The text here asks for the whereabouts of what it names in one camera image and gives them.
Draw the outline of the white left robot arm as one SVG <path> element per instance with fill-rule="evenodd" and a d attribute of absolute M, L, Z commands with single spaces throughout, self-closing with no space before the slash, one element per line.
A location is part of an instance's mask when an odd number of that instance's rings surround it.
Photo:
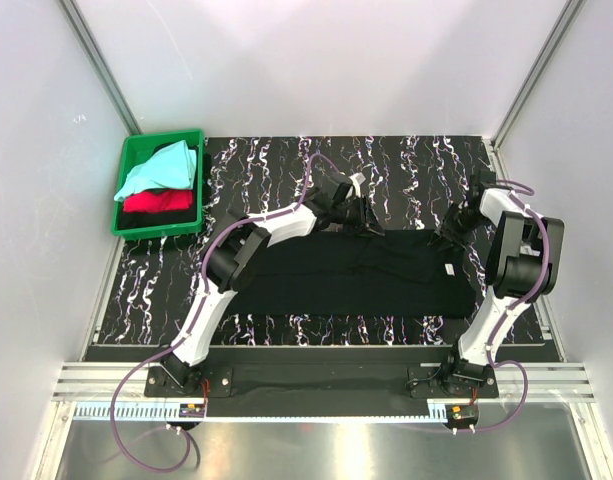
<path fill-rule="evenodd" d="M 217 325 L 237 293 L 251 283 L 268 247 L 332 224 L 384 233 L 361 193 L 364 182 L 362 173 L 335 173 L 285 208 L 253 215 L 227 213 L 202 250 L 200 286 L 170 351 L 160 359 L 167 384 L 176 393 L 189 396 L 200 388 L 198 366 L 208 356 Z"/>

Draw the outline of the black t shirt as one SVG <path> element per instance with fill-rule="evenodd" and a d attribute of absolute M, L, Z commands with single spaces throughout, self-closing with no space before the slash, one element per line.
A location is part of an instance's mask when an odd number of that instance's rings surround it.
<path fill-rule="evenodd" d="M 463 271 L 464 253 L 433 237 L 431 230 L 319 232 L 278 243 L 226 312 L 468 317 L 476 292 Z"/>

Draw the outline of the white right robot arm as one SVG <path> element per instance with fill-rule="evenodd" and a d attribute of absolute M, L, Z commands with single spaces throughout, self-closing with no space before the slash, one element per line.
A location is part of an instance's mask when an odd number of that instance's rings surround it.
<path fill-rule="evenodd" d="M 517 318 L 555 287 L 565 223 L 535 212 L 519 198 L 533 193 L 527 186 L 480 170 L 470 177 L 465 198 L 450 205 L 431 236 L 430 243 L 441 249 L 464 249 L 478 227 L 495 228 L 483 303 L 439 367 L 437 381 L 449 395 L 462 396 L 486 384 L 499 347 Z"/>

